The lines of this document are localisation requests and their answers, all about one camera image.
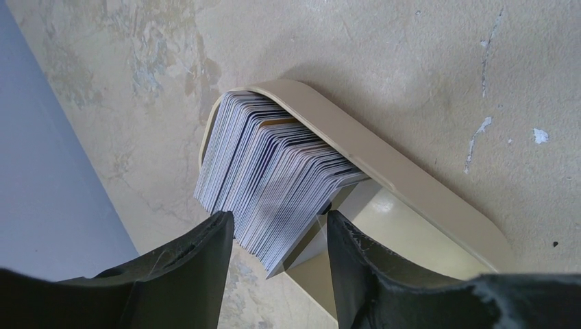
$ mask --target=white paint spot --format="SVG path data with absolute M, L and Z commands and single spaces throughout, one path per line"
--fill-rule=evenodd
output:
M 534 128 L 532 130 L 532 133 L 534 135 L 534 142 L 535 143 L 543 144 L 543 143 L 549 142 L 549 134 L 547 134 L 547 132 L 545 130 Z
M 485 118 L 484 122 L 482 122 L 482 125 L 480 125 L 480 128 L 478 128 L 478 130 L 476 130 L 476 132 L 472 135 L 472 138 L 470 138 L 470 142 L 468 142 L 468 156 L 466 157 L 466 163 L 464 164 L 465 174 L 468 174 L 470 162 L 472 162 L 472 153 L 474 152 L 476 136 L 478 136 L 480 133 L 483 133 L 486 130 L 486 127 L 488 127 L 490 124 L 492 124 L 492 117 Z

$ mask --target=gray wall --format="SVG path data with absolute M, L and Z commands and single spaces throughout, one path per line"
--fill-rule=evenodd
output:
M 137 255 L 0 1 L 0 267 L 63 280 L 91 277 Z

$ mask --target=stack of cards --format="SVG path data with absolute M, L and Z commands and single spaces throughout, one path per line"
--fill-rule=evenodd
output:
M 212 214 L 232 211 L 236 240 L 271 272 L 336 190 L 365 179 L 275 102 L 230 92 L 217 113 L 194 197 Z

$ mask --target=concrete floor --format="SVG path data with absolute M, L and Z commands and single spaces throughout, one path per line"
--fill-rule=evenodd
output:
M 207 217 L 219 94 L 288 77 L 483 212 L 524 271 L 581 270 L 579 1 L 7 2 L 141 253 Z M 221 328 L 335 326 L 263 277 L 236 247 Z

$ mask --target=beige card tray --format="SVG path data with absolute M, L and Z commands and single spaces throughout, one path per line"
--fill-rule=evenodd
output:
M 311 87 L 273 80 L 233 90 L 272 99 L 372 179 L 339 193 L 333 206 L 377 242 L 461 280 L 515 271 L 510 246 L 492 222 Z M 208 118 L 200 167 L 220 102 Z M 281 270 L 336 318 L 328 254 L 317 247 L 325 223 L 321 217 L 303 232 Z

